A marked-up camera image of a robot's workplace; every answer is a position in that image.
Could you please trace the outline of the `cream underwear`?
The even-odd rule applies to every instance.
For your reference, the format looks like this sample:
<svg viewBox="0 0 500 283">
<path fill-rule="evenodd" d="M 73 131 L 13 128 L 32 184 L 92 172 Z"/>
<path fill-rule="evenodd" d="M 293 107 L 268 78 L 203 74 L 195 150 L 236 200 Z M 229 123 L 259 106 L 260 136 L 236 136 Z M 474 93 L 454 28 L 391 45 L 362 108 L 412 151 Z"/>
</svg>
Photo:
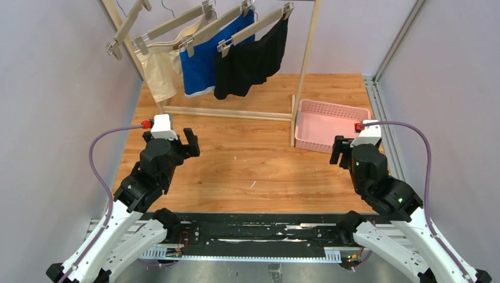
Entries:
<svg viewBox="0 0 500 283">
<path fill-rule="evenodd" d="M 180 62 L 179 44 L 181 40 L 213 22 L 203 17 L 198 22 L 185 27 L 173 41 L 155 42 L 147 45 L 148 53 L 135 51 L 142 64 L 144 77 L 155 103 L 164 107 L 177 94 L 183 73 Z"/>
</svg>

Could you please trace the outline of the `beige hanger with cream underwear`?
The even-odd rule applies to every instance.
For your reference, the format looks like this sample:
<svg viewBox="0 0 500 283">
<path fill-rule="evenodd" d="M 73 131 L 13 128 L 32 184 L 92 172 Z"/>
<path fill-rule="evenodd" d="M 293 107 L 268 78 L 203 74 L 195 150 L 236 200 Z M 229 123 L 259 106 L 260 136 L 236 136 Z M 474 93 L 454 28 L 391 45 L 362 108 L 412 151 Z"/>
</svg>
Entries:
<svg viewBox="0 0 500 283">
<path fill-rule="evenodd" d="M 195 6 L 194 8 L 191 8 L 185 12 L 182 12 L 181 14 L 175 16 L 173 11 L 172 12 L 173 18 L 164 20 L 161 24 L 158 26 L 149 29 L 147 32 L 140 34 L 140 35 L 135 35 L 131 43 L 133 46 L 138 48 L 141 52 L 147 53 L 146 50 L 146 42 L 148 41 L 153 41 L 156 38 L 161 37 L 162 35 L 173 31 L 176 28 L 179 28 L 183 26 L 184 24 L 187 24 L 188 22 L 194 20 L 194 19 L 207 19 L 210 20 L 212 18 L 215 18 L 215 12 L 213 11 L 214 8 L 214 3 L 213 1 L 201 1 L 198 6 Z"/>
</svg>

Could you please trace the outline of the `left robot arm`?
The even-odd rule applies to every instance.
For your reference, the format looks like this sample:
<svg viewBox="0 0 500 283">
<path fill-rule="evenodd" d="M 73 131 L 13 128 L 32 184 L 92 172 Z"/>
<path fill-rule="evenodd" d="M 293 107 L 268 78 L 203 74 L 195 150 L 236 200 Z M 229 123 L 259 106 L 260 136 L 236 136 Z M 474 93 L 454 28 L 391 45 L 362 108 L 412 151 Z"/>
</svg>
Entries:
<svg viewBox="0 0 500 283">
<path fill-rule="evenodd" d="M 104 217 L 68 259 L 48 267 L 46 275 L 52 282 L 114 282 L 153 245 L 164 240 L 182 241 L 186 231 L 181 220 L 166 208 L 155 211 L 129 239 L 121 239 L 168 192 L 175 169 L 200 155 L 198 137 L 190 128 L 183 132 L 186 144 L 178 135 L 167 139 L 152 130 L 143 133 L 146 145 L 139 161 L 115 191 Z"/>
</svg>

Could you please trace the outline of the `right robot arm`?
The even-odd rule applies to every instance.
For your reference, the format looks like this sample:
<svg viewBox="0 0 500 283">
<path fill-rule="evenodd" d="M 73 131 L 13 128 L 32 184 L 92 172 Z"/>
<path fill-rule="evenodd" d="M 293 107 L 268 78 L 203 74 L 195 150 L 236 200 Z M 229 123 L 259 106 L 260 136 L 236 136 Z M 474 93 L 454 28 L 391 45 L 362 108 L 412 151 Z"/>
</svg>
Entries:
<svg viewBox="0 0 500 283">
<path fill-rule="evenodd" d="M 410 250 L 355 211 L 337 224 L 345 245 L 360 245 L 391 263 L 412 282 L 492 282 L 487 271 L 461 258 L 442 236 L 432 235 L 423 201 L 406 182 L 389 175 L 387 158 L 373 144 L 352 145 L 336 136 L 330 163 L 350 172 L 355 192 L 410 241 Z"/>
</svg>

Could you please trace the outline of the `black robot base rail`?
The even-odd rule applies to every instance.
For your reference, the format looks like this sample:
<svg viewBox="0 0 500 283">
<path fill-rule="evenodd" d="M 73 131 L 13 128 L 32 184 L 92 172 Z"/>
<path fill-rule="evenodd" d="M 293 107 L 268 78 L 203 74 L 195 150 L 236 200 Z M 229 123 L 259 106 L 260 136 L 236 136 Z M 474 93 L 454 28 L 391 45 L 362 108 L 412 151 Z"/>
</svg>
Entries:
<svg viewBox="0 0 500 283">
<path fill-rule="evenodd" d="M 176 236 L 154 244 L 146 261 L 336 263 L 361 247 L 336 228 L 342 213 L 177 213 Z"/>
</svg>

